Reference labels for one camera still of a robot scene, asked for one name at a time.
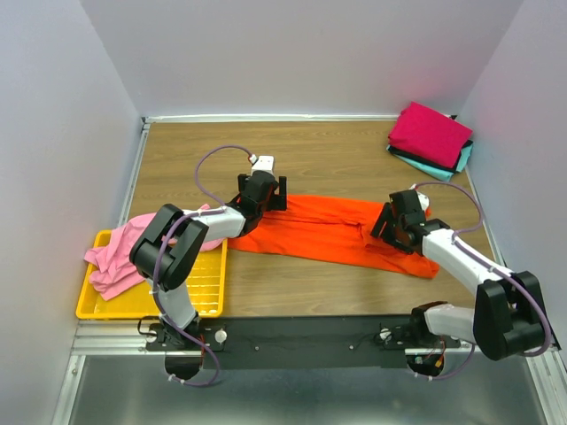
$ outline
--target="magenta folded cloth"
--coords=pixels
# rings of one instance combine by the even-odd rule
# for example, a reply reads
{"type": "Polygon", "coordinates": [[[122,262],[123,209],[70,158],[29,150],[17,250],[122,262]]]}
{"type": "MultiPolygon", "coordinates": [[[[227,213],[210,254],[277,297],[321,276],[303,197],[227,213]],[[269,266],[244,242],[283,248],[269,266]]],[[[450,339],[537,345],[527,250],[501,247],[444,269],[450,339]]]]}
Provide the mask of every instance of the magenta folded cloth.
{"type": "MultiPolygon", "coordinates": [[[[202,210],[209,208],[207,204],[201,206],[202,210]]],[[[90,274],[89,282],[100,292],[104,301],[120,295],[145,280],[130,263],[128,256],[134,243],[155,215],[153,212],[134,217],[124,226],[113,230],[108,245],[91,248],[85,253],[85,260],[98,268],[90,274]]],[[[222,239],[203,243],[200,250],[210,251],[221,243],[222,239]]]]}
{"type": "Polygon", "coordinates": [[[454,168],[459,161],[461,149],[471,134],[470,128],[422,104],[412,102],[401,112],[388,137],[394,148],[440,166],[454,168]]]}

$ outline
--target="yellow tray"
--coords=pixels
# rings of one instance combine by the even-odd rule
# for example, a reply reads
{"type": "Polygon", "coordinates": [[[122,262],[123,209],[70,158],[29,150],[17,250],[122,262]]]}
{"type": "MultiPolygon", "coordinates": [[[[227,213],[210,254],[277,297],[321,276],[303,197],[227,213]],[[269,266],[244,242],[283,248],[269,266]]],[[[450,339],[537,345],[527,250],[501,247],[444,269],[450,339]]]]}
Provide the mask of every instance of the yellow tray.
{"type": "MultiPolygon", "coordinates": [[[[110,242],[111,230],[98,232],[95,247],[110,242]]],[[[222,313],[224,277],[227,264],[227,241],[214,250],[199,253],[195,266],[187,278],[190,299],[201,317],[218,317],[222,313]]],[[[158,307],[150,295],[150,285],[142,282],[122,292],[118,297],[104,301],[89,282],[89,276],[97,268],[89,264],[76,314],[79,319],[141,319],[157,315],[158,307]]]]}

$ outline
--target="orange pants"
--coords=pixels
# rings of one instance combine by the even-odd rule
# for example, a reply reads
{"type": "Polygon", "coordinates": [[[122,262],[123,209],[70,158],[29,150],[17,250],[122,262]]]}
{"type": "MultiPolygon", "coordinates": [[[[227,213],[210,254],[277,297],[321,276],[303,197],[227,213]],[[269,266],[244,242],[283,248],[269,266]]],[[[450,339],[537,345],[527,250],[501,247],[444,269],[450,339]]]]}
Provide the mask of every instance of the orange pants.
{"type": "Polygon", "coordinates": [[[435,276],[436,263],[370,236],[381,211],[377,202],[288,195],[287,211],[266,212],[249,235],[229,239],[229,248],[435,276]]]}

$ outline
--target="gray floor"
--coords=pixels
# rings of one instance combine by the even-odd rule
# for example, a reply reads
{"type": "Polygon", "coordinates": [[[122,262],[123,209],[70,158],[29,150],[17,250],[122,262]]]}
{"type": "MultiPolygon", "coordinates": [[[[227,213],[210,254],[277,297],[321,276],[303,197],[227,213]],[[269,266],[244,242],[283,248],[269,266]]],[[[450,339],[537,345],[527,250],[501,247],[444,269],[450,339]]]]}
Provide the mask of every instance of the gray floor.
{"type": "MultiPolygon", "coordinates": [[[[448,361],[461,361],[453,355],[448,361]]],[[[454,379],[399,369],[223,371],[211,388],[167,381],[159,356],[89,357],[73,424],[545,423],[525,360],[476,354],[454,379]]]]}

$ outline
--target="wooden table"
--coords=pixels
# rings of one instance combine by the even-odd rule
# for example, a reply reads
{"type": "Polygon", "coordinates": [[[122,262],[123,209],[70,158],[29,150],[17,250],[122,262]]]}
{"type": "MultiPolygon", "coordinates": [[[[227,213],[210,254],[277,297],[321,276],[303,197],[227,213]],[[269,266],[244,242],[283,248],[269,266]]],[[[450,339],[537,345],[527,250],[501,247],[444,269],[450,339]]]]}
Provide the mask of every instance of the wooden table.
{"type": "MultiPolygon", "coordinates": [[[[385,202],[391,192],[432,180],[385,151],[393,121],[230,122],[152,124],[130,217],[163,204],[196,209],[211,201],[193,181],[198,160],[225,143],[276,157],[276,172],[288,177],[288,193],[385,202]]],[[[220,151],[202,166],[200,178],[227,201],[237,193],[237,175],[249,173],[242,152],[220,151]]],[[[469,189],[465,174],[453,182],[469,189]]],[[[477,213],[461,193],[447,187],[423,190],[434,217],[452,228],[474,224],[477,213]]],[[[492,257],[484,231],[464,239],[492,257]]],[[[409,313],[443,300],[473,306],[473,296],[441,270],[433,280],[363,267],[268,254],[229,251],[224,315],[409,313]]]]}

